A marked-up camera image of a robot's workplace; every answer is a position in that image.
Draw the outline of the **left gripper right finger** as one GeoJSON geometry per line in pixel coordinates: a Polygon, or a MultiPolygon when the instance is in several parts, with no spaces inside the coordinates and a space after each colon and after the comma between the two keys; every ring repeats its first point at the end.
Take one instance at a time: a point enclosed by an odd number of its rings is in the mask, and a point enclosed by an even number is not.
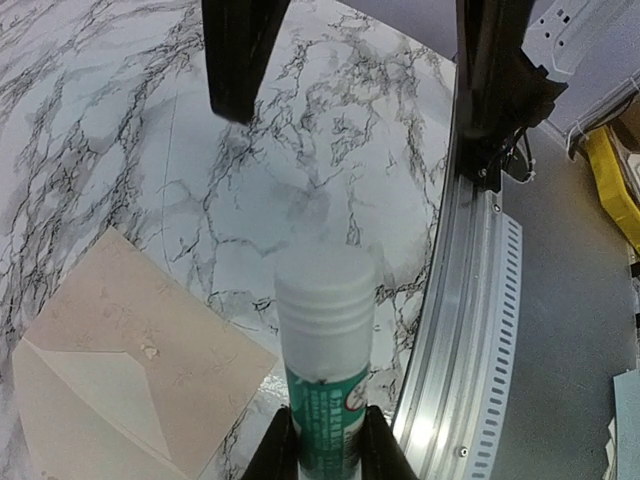
{"type": "Polygon", "coordinates": [[[415,473],[378,406],[366,408],[358,448],[363,480],[415,480],[415,473]]]}

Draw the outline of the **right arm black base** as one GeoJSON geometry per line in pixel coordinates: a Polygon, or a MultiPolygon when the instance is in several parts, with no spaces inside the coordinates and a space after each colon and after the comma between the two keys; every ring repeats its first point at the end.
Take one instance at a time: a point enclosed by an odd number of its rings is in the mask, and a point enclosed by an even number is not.
{"type": "Polygon", "coordinates": [[[464,138],[459,173],[481,190],[500,193],[503,174],[521,184],[533,180],[535,159],[527,135],[520,127],[503,140],[464,138]]]}

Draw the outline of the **curved aluminium front rail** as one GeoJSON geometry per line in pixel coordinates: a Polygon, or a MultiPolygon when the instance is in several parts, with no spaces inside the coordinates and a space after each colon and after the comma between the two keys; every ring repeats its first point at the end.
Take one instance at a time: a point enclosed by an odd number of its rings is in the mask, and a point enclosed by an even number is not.
{"type": "Polygon", "coordinates": [[[450,136],[435,247],[393,434],[420,479],[488,479],[515,365],[523,229],[450,136]]]}

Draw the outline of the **green white glue stick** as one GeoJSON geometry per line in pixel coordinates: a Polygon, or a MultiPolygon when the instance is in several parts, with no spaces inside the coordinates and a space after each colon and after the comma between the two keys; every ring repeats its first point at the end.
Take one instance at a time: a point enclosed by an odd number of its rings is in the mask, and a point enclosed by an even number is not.
{"type": "Polygon", "coordinates": [[[300,468],[309,479],[351,479],[367,406],[373,259],[346,245],[291,249],[274,288],[300,468]]]}

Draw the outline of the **cream envelope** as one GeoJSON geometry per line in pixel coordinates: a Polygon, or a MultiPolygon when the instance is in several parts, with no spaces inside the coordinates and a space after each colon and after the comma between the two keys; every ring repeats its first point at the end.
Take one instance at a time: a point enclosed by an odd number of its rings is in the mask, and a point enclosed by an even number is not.
{"type": "Polygon", "coordinates": [[[44,479],[196,479],[275,364],[107,230],[12,355],[44,479]]]}

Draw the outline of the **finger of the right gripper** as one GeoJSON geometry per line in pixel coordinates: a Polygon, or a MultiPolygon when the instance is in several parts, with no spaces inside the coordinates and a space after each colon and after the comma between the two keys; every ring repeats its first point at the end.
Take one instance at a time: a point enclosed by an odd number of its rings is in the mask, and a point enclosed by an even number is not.
{"type": "Polygon", "coordinates": [[[248,124],[289,0],[202,0],[205,61],[214,114],[248,124]]]}
{"type": "Polygon", "coordinates": [[[473,144],[498,145],[521,127],[548,118],[568,88],[522,49],[532,1],[456,3],[459,119],[473,144]]]}

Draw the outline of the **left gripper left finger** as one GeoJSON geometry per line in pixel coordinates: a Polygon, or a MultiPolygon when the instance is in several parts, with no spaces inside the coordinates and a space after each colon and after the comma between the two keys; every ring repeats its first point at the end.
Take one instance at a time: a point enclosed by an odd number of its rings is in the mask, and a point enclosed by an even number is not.
{"type": "Polygon", "coordinates": [[[298,442],[291,409],[275,413],[242,480],[298,480],[298,442]]]}

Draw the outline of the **yellow bin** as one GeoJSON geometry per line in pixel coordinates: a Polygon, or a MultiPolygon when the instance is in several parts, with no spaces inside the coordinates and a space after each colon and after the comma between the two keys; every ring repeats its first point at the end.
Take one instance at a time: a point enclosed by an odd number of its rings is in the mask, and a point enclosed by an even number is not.
{"type": "Polygon", "coordinates": [[[639,205],[627,188],[610,129],[603,126],[590,132],[585,149],[602,207],[639,253],[639,205]]]}

